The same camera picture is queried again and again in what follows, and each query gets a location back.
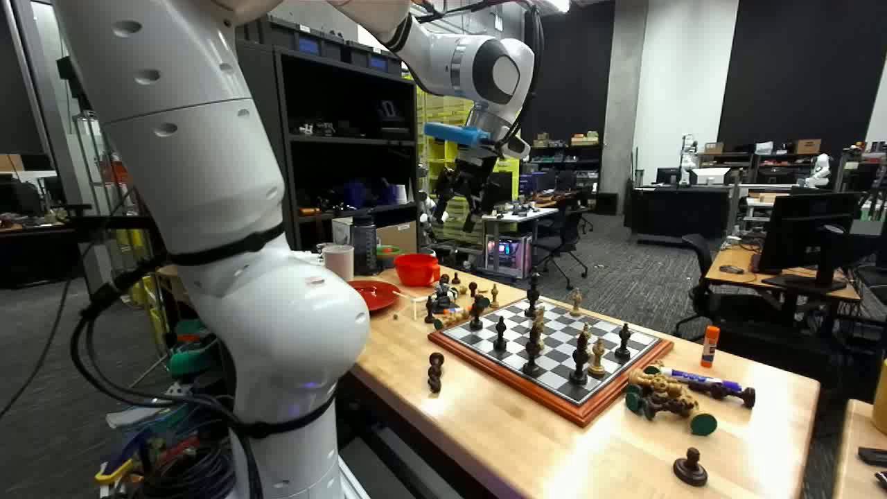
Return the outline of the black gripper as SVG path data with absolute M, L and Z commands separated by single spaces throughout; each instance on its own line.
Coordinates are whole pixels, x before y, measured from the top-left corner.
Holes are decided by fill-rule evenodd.
M 497 167 L 493 156 L 458 158 L 434 181 L 434 220 L 444 227 L 472 230 L 473 206 L 482 201 L 486 184 Z

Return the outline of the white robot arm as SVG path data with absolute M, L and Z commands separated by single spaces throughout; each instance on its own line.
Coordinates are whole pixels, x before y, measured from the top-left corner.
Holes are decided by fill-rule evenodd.
M 346 499 L 336 386 L 369 339 L 362 298 L 285 241 L 283 173 L 236 31 L 283 0 L 56 0 L 102 131 L 234 360 L 242 499 Z

